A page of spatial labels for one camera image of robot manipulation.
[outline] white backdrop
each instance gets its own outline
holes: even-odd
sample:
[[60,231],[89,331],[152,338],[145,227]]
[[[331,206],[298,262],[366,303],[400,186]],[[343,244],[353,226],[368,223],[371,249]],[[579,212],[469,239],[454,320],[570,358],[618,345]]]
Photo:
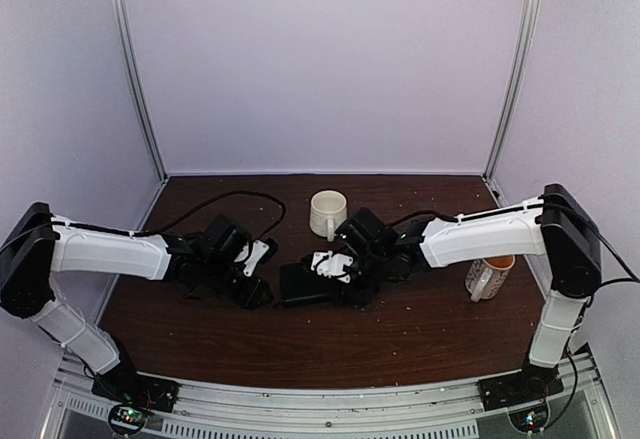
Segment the white backdrop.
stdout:
[[[496,178],[512,202],[565,184],[640,272],[638,17],[640,0],[542,0]],[[603,256],[606,278],[624,275]],[[639,302],[636,285],[603,289],[579,338],[594,348],[622,437],[638,437]]]
[[[140,132],[110,0],[0,0],[0,243],[35,201],[133,227],[158,184]],[[101,275],[61,275],[88,319]],[[60,347],[0,310],[0,438],[33,438]]]
[[126,2],[169,173],[479,173],[523,0]]

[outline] mug handle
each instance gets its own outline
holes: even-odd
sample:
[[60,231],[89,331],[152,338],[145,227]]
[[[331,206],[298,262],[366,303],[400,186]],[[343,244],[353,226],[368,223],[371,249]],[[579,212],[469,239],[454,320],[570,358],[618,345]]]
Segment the mug handle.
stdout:
[[336,237],[336,223],[333,217],[327,217],[327,241],[333,242]]
[[480,298],[482,297],[482,293],[484,292],[484,288],[489,283],[492,275],[493,271],[491,270],[491,268],[487,267],[480,276],[480,279],[478,279],[478,282],[476,282],[476,286],[473,288],[473,292],[471,293],[471,301],[478,302],[480,300]]

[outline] white plastic bracket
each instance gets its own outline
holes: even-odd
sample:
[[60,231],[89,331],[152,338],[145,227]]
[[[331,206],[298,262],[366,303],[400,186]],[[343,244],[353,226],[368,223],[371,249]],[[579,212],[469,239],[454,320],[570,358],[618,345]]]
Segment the white plastic bracket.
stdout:
[[264,257],[264,255],[269,252],[269,246],[262,241],[254,241],[253,248],[251,250],[251,256],[247,259],[247,254],[249,254],[249,245],[245,245],[236,257],[235,262],[243,262],[244,261],[244,275],[247,277],[251,277],[260,262],[260,259]]
[[345,268],[353,264],[353,257],[344,254],[334,254],[333,251],[316,252],[311,261],[311,270],[319,276],[334,278],[345,284],[351,282],[351,276],[346,274]]

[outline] wooden table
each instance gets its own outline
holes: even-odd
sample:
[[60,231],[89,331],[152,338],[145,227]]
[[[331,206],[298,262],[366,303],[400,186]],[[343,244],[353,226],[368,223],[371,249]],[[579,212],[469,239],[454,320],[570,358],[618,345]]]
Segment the wooden table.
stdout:
[[[328,249],[308,226],[309,199],[319,190],[339,190],[350,212],[366,206],[383,221],[415,209],[455,214],[495,207],[478,177],[181,177],[169,181],[147,226],[235,189],[267,192],[287,205],[284,222],[271,234],[280,250],[257,270],[276,296],[282,264]],[[259,198],[229,198],[176,232],[202,230],[216,214],[257,234],[279,208]],[[478,304],[464,287],[468,268],[457,264],[413,276],[408,284],[386,284],[364,310],[319,304],[246,311],[226,298],[182,299],[180,285],[123,277],[101,326],[124,342],[141,371],[244,386],[407,385],[520,367],[543,305],[524,259],[518,258],[497,297]]]

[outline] mug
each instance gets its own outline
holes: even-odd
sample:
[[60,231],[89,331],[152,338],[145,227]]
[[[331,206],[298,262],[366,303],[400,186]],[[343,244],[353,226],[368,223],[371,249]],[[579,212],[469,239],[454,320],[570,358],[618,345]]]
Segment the mug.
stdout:
[[336,229],[347,220],[347,198],[338,191],[320,191],[311,198],[311,230],[333,242]]
[[490,257],[473,261],[465,279],[471,300],[478,302],[480,299],[494,297],[515,263],[516,256]]

